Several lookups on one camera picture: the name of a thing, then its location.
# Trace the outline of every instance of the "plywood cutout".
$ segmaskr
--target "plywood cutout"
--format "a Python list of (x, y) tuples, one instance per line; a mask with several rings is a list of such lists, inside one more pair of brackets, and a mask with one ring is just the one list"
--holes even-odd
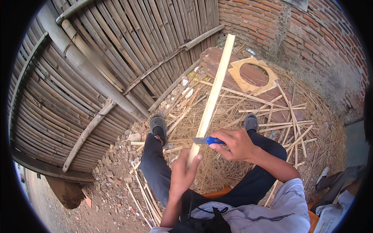
[[(268, 83), (265, 86), (254, 86), (246, 82), (243, 78), (241, 78), (239, 70), (241, 66), (246, 63), (255, 64), (267, 72), (269, 79)], [(252, 92), (254, 95), (259, 95), (277, 86), (277, 83), (275, 82), (275, 80), (278, 79), (277, 75), (267, 66), (267, 64), (263, 60), (258, 61), (256, 58), (251, 57), (236, 62), (232, 62), (231, 66), (232, 68), (228, 69), (228, 72), (243, 92)]]

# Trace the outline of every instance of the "person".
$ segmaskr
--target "person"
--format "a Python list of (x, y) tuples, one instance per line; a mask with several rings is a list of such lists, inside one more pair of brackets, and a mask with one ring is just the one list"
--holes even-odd
[[(256, 166), (229, 193), (209, 199), (189, 189), (203, 156), (197, 155), (186, 169), (190, 149), (184, 148), (173, 161), (171, 171), (162, 153), (162, 147), (167, 145), (167, 128), (162, 115), (154, 115), (140, 169), (166, 209), (160, 227), (153, 227), (150, 232), (308, 232), (310, 218), (300, 175), (285, 161), (285, 149), (259, 135), (257, 127), (256, 116), (248, 114), (244, 127), (219, 129), (211, 134), (230, 150), (221, 144), (211, 144), (211, 149), (227, 160)], [(276, 179), (284, 184), (271, 208), (258, 206)]]
[[(330, 233), (338, 226), (353, 203), (361, 184), (360, 180), (354, 180), (342, 189), (348, 178), (348, 171), (340, 171), (331, 176), (327, 176), (328, 172), (329, 167), (325, 167), (316, 181), (316, 191), (319, 192), (326, 188), (329, 190), (310, 209), (311, 212), (319, 216), (314, 233)], [(338, 203), (333, 204), (338, 193), (340, 193)]]

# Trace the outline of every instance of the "brick wall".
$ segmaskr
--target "brick wall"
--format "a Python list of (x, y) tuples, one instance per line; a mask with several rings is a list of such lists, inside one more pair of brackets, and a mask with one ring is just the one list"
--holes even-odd
[(269, 61), (295, 72), (325, 98), (345, 123), (362, 116), (368, 70), (341, 8), (309, 0), (306, 13), (280, 0), (219, 0), (224, 33)]

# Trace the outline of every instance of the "foot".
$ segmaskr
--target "foot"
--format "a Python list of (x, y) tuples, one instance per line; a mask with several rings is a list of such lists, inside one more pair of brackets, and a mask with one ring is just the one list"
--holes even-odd
[(246, 131), (249, 131), (250, 129), (254, 129), (255, 132), (257, 131), (258, 120), (254, 113), (249, 113), (246, 115), (245, 121), (244, 121), (244, 128), (246, 129)]
[(323, 177), (326, 177), (327, 174), (329, 172), (329, 166), (326, 166), (323, 171), (321, 172), (320, 176), (317, 178), (317, 181), (316, 181), (316, 185), (320, 182), (320, 180), (323, 178)]
[(155, 114), (150, 118), (150, 132), (160, 141), (163, 149), (167, 146), (167, 127), (161, 114)]

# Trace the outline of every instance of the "blue knife handle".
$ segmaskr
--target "blue knife handle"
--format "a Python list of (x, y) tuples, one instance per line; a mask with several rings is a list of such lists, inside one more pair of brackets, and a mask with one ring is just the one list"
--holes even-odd
[(223, 142), (222, 140), (213, 137), (206, 137), (206, 143), (209, 145), (212, 143), (225, 144), (225, 142)]

